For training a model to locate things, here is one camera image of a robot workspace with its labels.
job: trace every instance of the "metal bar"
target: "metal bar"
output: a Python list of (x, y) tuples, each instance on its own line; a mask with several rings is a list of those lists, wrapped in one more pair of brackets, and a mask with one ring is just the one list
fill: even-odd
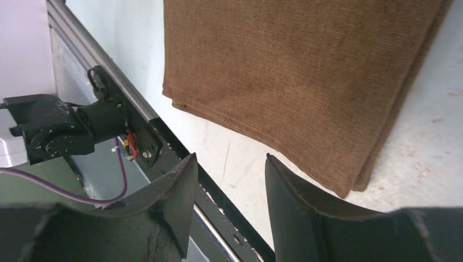
[(193, 207), (194, 212), (196, 215), (198, 215), (199, 219), (203, 221), (204, 225), (208, 229), (209, 233), (211, 233), (217, 241), (221, 244), (223, 247), (223, 250), (226, 252), (227, 256), (229, 259), (231, 259), (232, 262), (240, 262), (241, 260), (238, 259), (238, 257), (233, 253), (233, 251), (230, 249), (230, 247), (225, 243), (225, 241), (220, 237), (220, 234), (216, 231), (214, 226), (207, 220), (207, 218), (204, 216), (204, 214), (201, 212), (201, 210), (198, 208), (198, 206), (195, 204)]
[(59, 29), (63, 38), (68, 39), (66, 44), (72, 46), (77, 52), (77, 57), (85, 68), (102, 65), (146, 122), (159, 117), (62, 1), (49, 0), (47, 1), (47, 8), (52, 27)]

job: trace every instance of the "brown cloth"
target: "brown cloth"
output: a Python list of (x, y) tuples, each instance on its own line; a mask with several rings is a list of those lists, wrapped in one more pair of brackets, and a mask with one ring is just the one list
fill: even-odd
[(346, 197), (366, 188), (448, 3), (164, 0), (163, 94)]

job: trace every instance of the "folded towel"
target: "folded towel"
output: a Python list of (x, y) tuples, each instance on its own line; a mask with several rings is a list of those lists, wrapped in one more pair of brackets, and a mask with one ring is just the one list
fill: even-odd
[(164, 0), (163, 94), (364, 190), (451, 0)]

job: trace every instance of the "table surface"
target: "table surface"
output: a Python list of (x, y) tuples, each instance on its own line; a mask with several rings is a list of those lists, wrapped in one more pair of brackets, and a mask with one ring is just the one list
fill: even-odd
[[(162, 96), (163, 3), (68, 0), (67, 5), (180, 141), (272, 247), (264, 163), (279, 152), (174, 109)], [(374, 210), (463, 204), (463, 0), (454, 0), (364, 192), (347, 201)]]

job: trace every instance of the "white surface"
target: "white surface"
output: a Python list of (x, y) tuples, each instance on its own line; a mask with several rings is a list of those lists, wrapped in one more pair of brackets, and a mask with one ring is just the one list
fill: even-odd
[(45, 0), (0, 0), (0, 100), (56, 93)]
[(22, 136), (13, 136), (11, 127), (17, 124), (8, 109), (0, 109), (0, 168), (27, 163), (26, 145)]
[[(71, 10), (192, 152), (257, 232), (273, 246), (265, 194), (265, 154), (275, 150), (176, 110), (161, 95), (162, 0), (68, 0)], [(454, 0), (410, 91), (365, 192), (347, 200), (375, 210), (463, 204), (463, 0)]]

